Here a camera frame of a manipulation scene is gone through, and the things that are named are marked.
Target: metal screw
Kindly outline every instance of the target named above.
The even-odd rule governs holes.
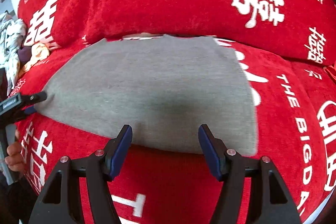
[[[271,162],[271,159],[268,157],[268,156],[263,156],[262,158],[262,161],[265,162],[266,164]]]
[[[65,163],[69,160],[68,156],[63,156],[62,158],[59,159],[60,162]]]
[[[100,157],[100,156],[103,156],[104,155],[104,150],[102,149],[98,149],[94,154],[97,156],[97,157]]]
[[[234,149],[228,149],[228,150],[226,151],[226,153],[228,153],[228,155],[230,155],[230,156],[234,156],[234,155],[237,154],[237,152],[236,152]]]

